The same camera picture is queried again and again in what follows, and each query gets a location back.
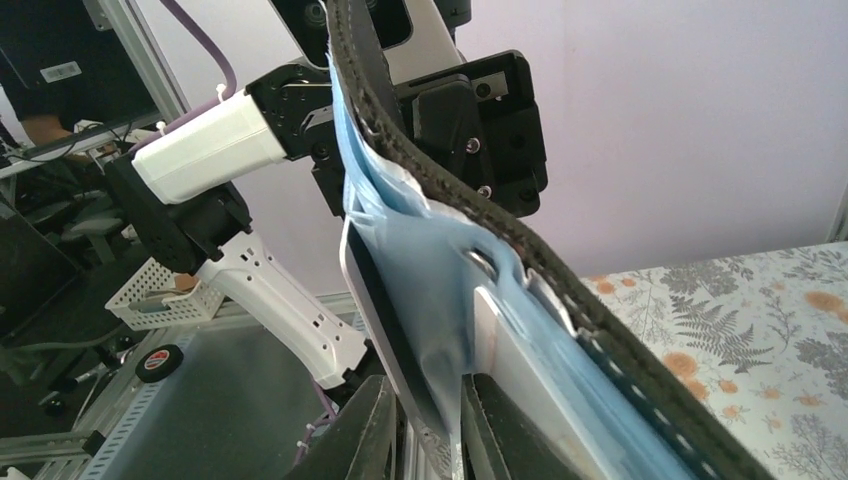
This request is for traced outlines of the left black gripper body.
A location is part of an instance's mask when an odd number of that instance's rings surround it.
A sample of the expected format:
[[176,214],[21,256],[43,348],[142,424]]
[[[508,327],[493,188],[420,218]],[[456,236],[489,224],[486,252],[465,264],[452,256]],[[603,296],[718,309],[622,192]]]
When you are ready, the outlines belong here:
[[[344,167],[328,73],[290,63],[245,88],[287,157],[309,157],[330,212],[343,214]],[[527,59],[510,50],[395,88],[402,129],[436,163],[517,217],[548,185],[546,150]]]

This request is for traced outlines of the silver grey card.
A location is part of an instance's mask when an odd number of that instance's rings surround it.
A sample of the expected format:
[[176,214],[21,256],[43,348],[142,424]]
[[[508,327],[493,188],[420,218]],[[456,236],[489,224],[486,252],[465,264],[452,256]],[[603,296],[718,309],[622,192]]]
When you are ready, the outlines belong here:
[[451,254],[373,234],[345,219],[343,272],[416,430],[453,449],[460,438],[460,377],[472,352],[465,279]]

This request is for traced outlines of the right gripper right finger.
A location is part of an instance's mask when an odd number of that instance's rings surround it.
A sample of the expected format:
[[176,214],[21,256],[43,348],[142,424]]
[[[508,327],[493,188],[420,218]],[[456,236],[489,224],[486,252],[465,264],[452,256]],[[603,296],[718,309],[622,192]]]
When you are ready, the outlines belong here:
[[580,477],[486,374],[469,374],[462,379],[462,449],[469,479]]

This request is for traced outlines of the black leather card holder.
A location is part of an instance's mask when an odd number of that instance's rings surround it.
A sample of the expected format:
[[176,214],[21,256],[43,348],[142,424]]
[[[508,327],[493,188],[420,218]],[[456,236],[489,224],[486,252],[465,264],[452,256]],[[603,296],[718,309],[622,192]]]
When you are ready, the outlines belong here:
[[492,377],[578,479],[767,478],[533,230],[401,130],[365,4],[325,8],[346,218],[455,256],[470,294],[460,383]]

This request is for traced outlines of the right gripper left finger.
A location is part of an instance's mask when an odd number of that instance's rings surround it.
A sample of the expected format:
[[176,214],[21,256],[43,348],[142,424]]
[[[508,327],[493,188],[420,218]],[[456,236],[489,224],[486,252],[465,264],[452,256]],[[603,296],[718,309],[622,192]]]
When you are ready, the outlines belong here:
[[390,381],[371,376],[284,478],[391,479],[397,425],[397,401]]

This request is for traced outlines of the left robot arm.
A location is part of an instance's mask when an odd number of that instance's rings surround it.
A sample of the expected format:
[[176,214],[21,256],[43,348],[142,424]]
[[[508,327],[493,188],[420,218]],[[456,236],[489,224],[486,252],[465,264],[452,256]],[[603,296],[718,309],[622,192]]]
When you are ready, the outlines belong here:
[[[440,93],[440,87],[462,79],[477,102],[461,109],[477,123],[469,131],[490,143],[483,153],[447,153],[445,143],[435,141],[434,131],[444,116],[422,105],[428,99],[438,107],[448,105],[449,97]],[[403,83],[398,92],[405,125],[425,127],[415,143],[438,163],[461,174],[471,187],[490,187],[492,201],[517,217],[539,209],[539,195],[548,184],[546,155],[531,70],[522,54],[512,50],[473,60]],[[318,117],[330,106],[328,73],[305,64],[286,64],[234,98],[261,114],[260,126],[269,127],[272,145],[282,147],[288,159],[312,157],[315,181],[332,214],[341,215],[341,158],[330,122]],[[226,242],[252,230],[247,203],[230,182],[166,204],[155,197],[129,159],[107,168],[106,177],[139,228],[142,243],[177,273],[194,274],[205,261],[221,259]]]

